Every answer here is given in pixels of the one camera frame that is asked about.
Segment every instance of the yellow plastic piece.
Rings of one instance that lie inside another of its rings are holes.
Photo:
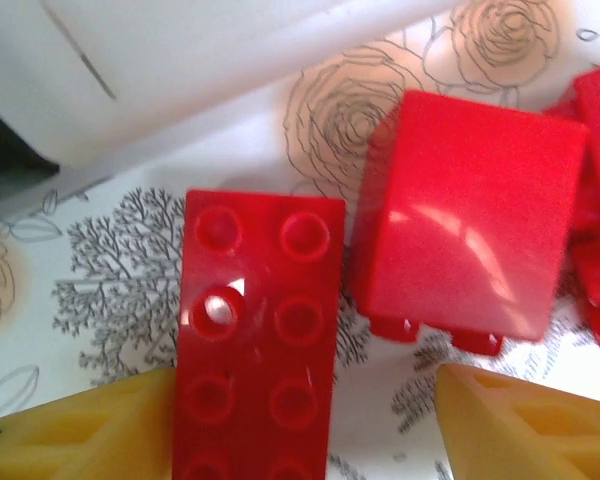
[[[155,370],[0,418],[0,480],[170,478],[174,378]]]
[[[438,371],[455,480],[600,480],[600,402],[464,365]]]

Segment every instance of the floral paper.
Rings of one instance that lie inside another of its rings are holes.
[[[474,0],[307,67],[261,113],[115,178],[61,173],[0,215],[0,416],[173,365],[187,188],[336,196],[350,221],[369,135],[405,89],[539,110],[598,66],[600,0]],[[544,342],[490,359],[431,329],[374,338],[343,292],[329,480],[452,478],[433,400],[444,362],[600,399],[581,300],[566,261]]]

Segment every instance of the white surface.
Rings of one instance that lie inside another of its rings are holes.
[[[233,104],[258,105],[257,113],[198,141],[191,134],[204,125],[189,119],[108,163],[67,170],[1,203],[0,271],[14,281],[0,282],[0,413],[173,359],[180,275],[174,252],[181,249],[182,223],[173,207],[188,188],[342,196],[353,213],[364,148],[339,143],[340,134],[361,119],[373,127],[373,113],[391,108],[402,88],[537,110],[557,100],[573,75],[600,64],[600,0],[512,0],[504,3],[544,19],[525,30],[531,41],[558,48],[530,49],[517,61],[515,78],[502,79],[500,67],[468,55],[472,38],[458,36],[460,14],[486,21],[484,9],[499,3],[476,1],[296,72]],[[474,31],[493,31],[478,26]],[[218,127],[231,112],[216,111]],[[345,115],[338,120],[328,112]],[[142,165],[128,168],[133,162]],[[115,172],[121,173],[79,192]],[[144,214],[130,207],[134,202]],[[169,261],[125,247],[130,235],[148,242],[152,230],[169,246]],[[90,248],[98,245],[110,250],[103,258],[119,261],[110,263],[113,271],[94,263],[100,253]],[[134,303],[142,296],[124,281],[122,267],[129,277],[156,282],[142,292],[146,304]],[[489,360],[452,349],[429,329],[411,346],[370,338],[366,319],[343,295],[328,480],[450,478],[432,400],[442,362],[477,363],[600,400],[600,349],[580,324],[582,300],[577,290],[564,289],[543,343],[511,342],[501,358]]]
[[[0,116],[43,156],[81,165],[455,3],[46,0],[114,102],[38,1],[0,1]]]

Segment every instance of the tree drawing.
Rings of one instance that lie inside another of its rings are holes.
[[[329,454],[329,466],[335,469],[345,480],[367,480],[358,470],[352,467],[349,462],[339,455]]]
[[[347,292],[340,295],[336,354],[343,368],[367,361],[367,345],[371,339],[369,323],[357,315],[353,299]]]
[[[71,270],[81,278],[56,282],[53,327],[93,332],[79,365],[99,373],[94,385],[174,364],[183,222],[182,198],[137,188],[111,216],[68,229]]]
[[[414,353],[413,373],[396,389],[391,400],[391,411],[400,418],[398,431],[408,433],[435,412],[439,365],[461,363],[523,380],[540,381],[551,373],[564,346],[570,343],[572,347],[581,347],[590,343],[582,340],[582,329],[581,324],[556,309],[541,344],[505,341],[499,356],[486,359],[454,348],[444,332],[428,334]]]

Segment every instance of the white plastic object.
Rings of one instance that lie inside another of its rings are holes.
[[[83,165],[456,3],[0,1],[0,117],[41,155]]]

